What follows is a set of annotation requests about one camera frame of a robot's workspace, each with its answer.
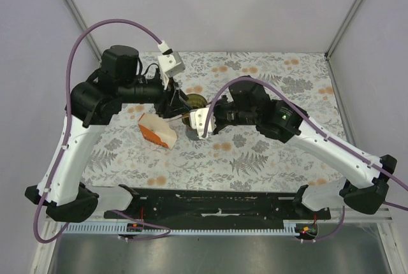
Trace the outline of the dark glass dripper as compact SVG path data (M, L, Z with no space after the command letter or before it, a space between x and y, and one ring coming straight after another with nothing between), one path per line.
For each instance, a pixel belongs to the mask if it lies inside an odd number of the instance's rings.
M187 103L192 107L193 110L199 109L199 108L204 108L208 104L207 100L200 94L188 94L187 95ZM190 124L190 119L189 119L189 114L183 114L182 118L182 123L185 124L187 127L189 127Z

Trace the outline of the orange coffee filter box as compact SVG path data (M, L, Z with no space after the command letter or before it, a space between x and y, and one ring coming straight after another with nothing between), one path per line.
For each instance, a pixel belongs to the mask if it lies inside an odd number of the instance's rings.
M138 127L143 138L155 145L171 150L177 141L176 131L157 115L143 113L138 120Z

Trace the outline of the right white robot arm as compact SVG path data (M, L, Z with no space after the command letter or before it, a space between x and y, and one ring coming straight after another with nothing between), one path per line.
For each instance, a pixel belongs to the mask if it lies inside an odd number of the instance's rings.
M255 126L266 138L312 154L342 175L337 181L298 189L291 208L299 219L337 206L373 215L386 203L396 159L368 154L340 139L268 83L250 76L228 82L210 104L206 133L211 122L215 134L227 126Z

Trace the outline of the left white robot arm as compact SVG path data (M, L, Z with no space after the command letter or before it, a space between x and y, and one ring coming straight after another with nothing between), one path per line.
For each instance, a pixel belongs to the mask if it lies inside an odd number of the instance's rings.
M153 78L141 73L139 52L114 45L103 52L101 65L86 81L71 91L61 146L54 163L38 185L25 190L25 196L56 222L79 223L94 212L118 210L126 218L140 212L137 193L126 185L88 187L81 182L96 140L105 131L122 105L152 104L156 114L171 119L189 113L188 97L173 77L185 70L178 52L163 48L157 58Z

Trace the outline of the floral patterned table mat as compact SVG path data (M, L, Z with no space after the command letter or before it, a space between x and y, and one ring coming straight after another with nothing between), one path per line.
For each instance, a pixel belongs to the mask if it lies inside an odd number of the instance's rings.
M249 75L276 87L337 136L344 128L322 54L183 53L186 70L176 77L185 93L211 100L228 81ZM138 119L151 105L128 104L95 144L82 180L87 185L219 191L294 192L323 185L339 172L298 148L259 134L252 126L227 127L206 140L190 139L173 120L177 142L166 149L146 141Z

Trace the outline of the black mounting base plate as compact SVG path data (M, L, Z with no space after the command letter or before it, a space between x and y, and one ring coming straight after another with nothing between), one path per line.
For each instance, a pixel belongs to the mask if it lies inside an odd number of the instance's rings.
M284 220L329 220L329 209L318 212L299 204L294 193L189 191L172 189L133 190L124 213L134 219L172 227L274 227Z

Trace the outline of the left aluminium frame post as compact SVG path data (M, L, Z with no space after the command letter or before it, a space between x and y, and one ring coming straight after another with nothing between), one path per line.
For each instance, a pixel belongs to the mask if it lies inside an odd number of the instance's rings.
M81 14L81 11L80 11L79 7L77 6L75 0L63 0L63 2L66 5L66 7L68 8L68 10L69 10L75 24L79 28L80 32L84 32L88 28L88 25L87 25L85 19L83 18L82 14ZM88 34L85 37L85 39L86 39L86 42L87 42L89 48L91 49L93 55L95 56L95 58L97 58L97 60L100 61L102 51L100 50L100 48L96 44L96 41L93 38L93 36L91 34Z

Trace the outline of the aluminium frame post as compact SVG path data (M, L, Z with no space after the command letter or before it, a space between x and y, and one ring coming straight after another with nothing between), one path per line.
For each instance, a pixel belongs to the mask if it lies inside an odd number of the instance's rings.
M82 14L81 14L81 11L80 11L79 7L77 6L75 0L63 0L63 2L66 5L66 7L68 8L68 10L69 10L75 24L79 28L80 32L84 32L88 28L88 25L87 25L85 19L83 18ZM102 51L100 50L100 48L96 44L96 41L93 38L93 36L91 34L88 34L85 37L85 39L86 39L86 42L87 42L89 48L91 49L93 55L95 56L95 58L97 58L97 60L100 61Z
M353 0L350 8L348 9L340 27L338 28L333 40L331 41L328 49L324 53L326 60L329 61L336 51L338 45L342 41L342 38L345 36L349 26L352 24L355 16L359 12L365 0Z

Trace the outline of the right aluminium frame post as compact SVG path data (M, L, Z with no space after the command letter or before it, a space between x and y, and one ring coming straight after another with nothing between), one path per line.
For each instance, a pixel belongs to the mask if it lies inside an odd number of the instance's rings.
M326 60L329 61L336 51L338 45L342 41L342 38L345 36L349 26L352 24L355 16L359 12L365 0L353 0L350 8L348 9L340 27L338 28L333 40L331 41L328 49L324 53Z

